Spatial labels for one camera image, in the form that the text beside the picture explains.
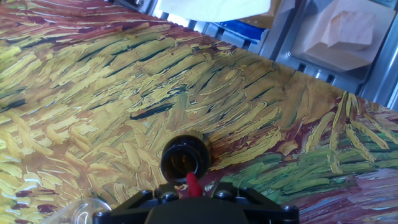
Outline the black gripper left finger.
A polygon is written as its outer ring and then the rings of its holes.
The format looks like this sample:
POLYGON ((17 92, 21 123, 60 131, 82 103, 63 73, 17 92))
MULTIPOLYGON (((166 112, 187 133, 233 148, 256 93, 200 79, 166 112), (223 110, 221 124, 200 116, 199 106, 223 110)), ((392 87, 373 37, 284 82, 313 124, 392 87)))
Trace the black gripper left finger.
POLYGON ((162 184, 155 190, 142 190, 110 212, 95 212, 94 224, 147 223, 181 224, 187 215, 174 208, 179 194, 172 184, 162 184))

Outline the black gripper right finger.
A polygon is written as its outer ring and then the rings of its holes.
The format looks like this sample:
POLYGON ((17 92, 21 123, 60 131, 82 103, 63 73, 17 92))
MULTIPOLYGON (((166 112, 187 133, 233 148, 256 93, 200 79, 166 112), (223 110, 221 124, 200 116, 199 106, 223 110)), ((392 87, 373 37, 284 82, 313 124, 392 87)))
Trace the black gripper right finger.
POLYGON ((296 206, 280 205, 253 188, 220 182, 204 197, 208 200, 203 212, 207 223, 300 223, 296 206))

